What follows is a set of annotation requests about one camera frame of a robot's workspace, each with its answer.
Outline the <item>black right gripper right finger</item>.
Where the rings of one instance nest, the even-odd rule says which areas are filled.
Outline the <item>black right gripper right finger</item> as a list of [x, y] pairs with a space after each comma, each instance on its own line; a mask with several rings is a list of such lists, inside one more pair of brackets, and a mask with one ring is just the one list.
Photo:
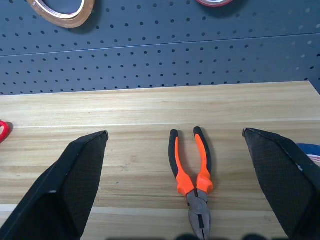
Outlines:
[[291, 139], [245, 128], [262, 192], [290, 240], [320, 240], [320, 167]]

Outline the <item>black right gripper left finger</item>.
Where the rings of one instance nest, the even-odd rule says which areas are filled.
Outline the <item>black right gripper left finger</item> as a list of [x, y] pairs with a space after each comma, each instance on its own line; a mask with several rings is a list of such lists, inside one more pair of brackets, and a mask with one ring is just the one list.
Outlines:
[[0, 240], [80, 240], [101, 180], [109, 135], [72, 141], [0, 227]]

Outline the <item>red-handled scissors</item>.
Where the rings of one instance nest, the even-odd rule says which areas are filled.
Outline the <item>red-handled scissors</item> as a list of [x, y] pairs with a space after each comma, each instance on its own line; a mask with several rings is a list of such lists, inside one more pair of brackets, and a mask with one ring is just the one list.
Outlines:
[[10, 125], [5, 121], [0, 120], [0, 144], [8, 138], [10, 133]]

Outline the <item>orange and black pliers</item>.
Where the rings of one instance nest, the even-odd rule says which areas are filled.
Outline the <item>orange and black pliers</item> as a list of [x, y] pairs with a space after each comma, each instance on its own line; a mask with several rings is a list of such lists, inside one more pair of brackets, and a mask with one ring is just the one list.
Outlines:
[[200, 153], [201, 166], [196, 184], [185, 172], [179, 156], [179, 132], [172, 129], [169, 135], [168, 159], [177, 182], [177, 191], [187, 200], [188, 216], [194, 234], [200, 240], [209, 240], [211, 232], [211, 212], [208, 195], [214, 189], [211, 180], [212, 156], [209, 145], [199, 126], [193, 129], [194, 138]]

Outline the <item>grey metal pegboard panel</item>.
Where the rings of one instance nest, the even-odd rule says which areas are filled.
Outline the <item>grey metal pegboard panel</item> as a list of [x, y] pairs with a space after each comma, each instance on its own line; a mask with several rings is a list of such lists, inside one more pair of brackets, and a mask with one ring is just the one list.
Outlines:
[[0, 95], [308, 81], [320, 0], [96, 0], [80, 27], [0, 0]]

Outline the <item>blue tape roll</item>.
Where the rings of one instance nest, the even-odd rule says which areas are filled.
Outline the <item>blue tape roll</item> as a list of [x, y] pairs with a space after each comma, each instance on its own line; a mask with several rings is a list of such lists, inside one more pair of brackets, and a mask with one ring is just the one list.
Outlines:
[[298, 147], [317, 165], [320, 167], [320, 145], [298, 143]]

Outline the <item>brown tape roll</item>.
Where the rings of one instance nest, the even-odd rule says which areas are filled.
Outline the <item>brown tape roll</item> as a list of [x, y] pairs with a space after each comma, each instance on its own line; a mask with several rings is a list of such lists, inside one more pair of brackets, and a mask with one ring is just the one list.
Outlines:
[[74, 29], [83, 25], [92, 14], [96, 0], [81, 0], [77, 11], [60, 13], [51, 9], [43, 0], [27, 0], [32, 9], [46, 21], [66, 29]]

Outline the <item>red tape roll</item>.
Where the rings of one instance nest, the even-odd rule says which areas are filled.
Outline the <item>red tape roll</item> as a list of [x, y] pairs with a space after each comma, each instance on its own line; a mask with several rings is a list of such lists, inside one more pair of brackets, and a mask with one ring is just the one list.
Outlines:
[[210, 7], [210, 8], [219, 8], [225, 5], [230, 4], [234, 0], [196, 0], [199, 4]]

